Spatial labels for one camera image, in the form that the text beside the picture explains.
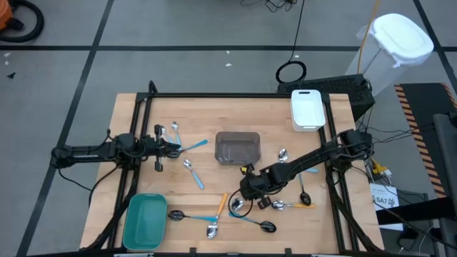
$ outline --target wooden table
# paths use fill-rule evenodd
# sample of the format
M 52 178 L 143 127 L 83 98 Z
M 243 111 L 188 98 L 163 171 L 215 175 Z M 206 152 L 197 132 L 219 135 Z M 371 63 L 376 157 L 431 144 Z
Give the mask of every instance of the wooden table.
M 129 131 L 135 94 L 119 94 L 111 119 L 111 135 Z M 157 98 L 152 100 L 148 133 L 154 134 L 154 124 L 165 125 L 174 137 L 171 122 L 179 124 L 184 146 L 203 139 L 209 143 L 183 153 L 178 159 L 163 159 L 164 172 L 154 170 L 154 159 L 143 163 L 138 193 L 165 195 L 170 210 L 182 210 L 187 215 L 214 216 L 224 192 L 239 188 L 242 175 L 238 166 L 221 166 L 214 158 L 216 133 L 219 131 L 255 131 L 261 136 L 261 160 L 257 170 L 277 161 L 278 151 L 287 148 L 293 160 L 320 146 L 318 132 L 297 133 L 292 129 L 289 99 L 188 99 Z M 336 131 L 353 129 L 354 122 L 347 95 L 331 95 L 331 106 Z M 205 185 L 201 190 L 183 167 L 188 158 Z M 363 168 L 361 161 L 354 166 Z M 112 163 L 100 165 L 99 178 L 114 167 Z M 189 252 L 196 247 L 198 253 L 338 253 L 328 189 L 324 179 L 323 164 L 315 168 L 318 173 L 303 172 L 306 192 L 316 209 L 276 211 L 259 210 L 254 204 L 249 218 L 271 221 L 278 228 L 275 233 L 265 233 L 259 226 L 229 217 L 227 207 L 219 219 L 219 232 L 210 240 L 206 237 L 205 221 L 190 218 L 182 221 L 168 220 L 165 238 L 155 252 Z M 81 247 L 89 245 L 111 218 L 121 172 L 115 172 L 99 184 L 92 198 Z M 366 176 L 360 171 L 346 173 L 352 211 L 365 233 L 383 248 L 381 232 L 376 220 Z M 282 192 L 271 197 L 288 203 L 298 203 L 298 179 L 289 183 Z M 342 218 L 346 248 L 349 249 L 347 225 Z M 124 218 L 119 222 L 116 245 L 121 245 Z

